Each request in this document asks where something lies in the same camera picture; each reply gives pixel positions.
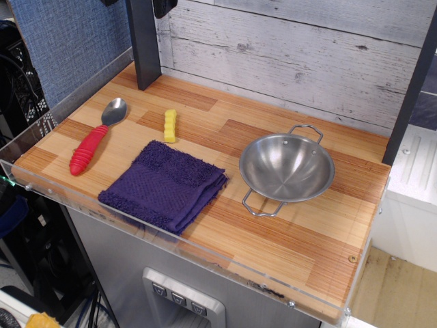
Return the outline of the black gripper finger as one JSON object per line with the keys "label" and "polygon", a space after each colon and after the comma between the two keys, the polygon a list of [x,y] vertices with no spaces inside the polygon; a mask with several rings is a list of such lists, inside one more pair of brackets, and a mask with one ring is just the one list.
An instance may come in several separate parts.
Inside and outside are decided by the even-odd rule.
{"label": "black gripper finger", "polygon": [[105,6],[113,5],[114,3],[118,2],[118,0],[100,0]]}
{"label": "black gripper finger", "polygon": [[153,0],[154,16],[158,19],[165,17],[178,4],[178,0]]}

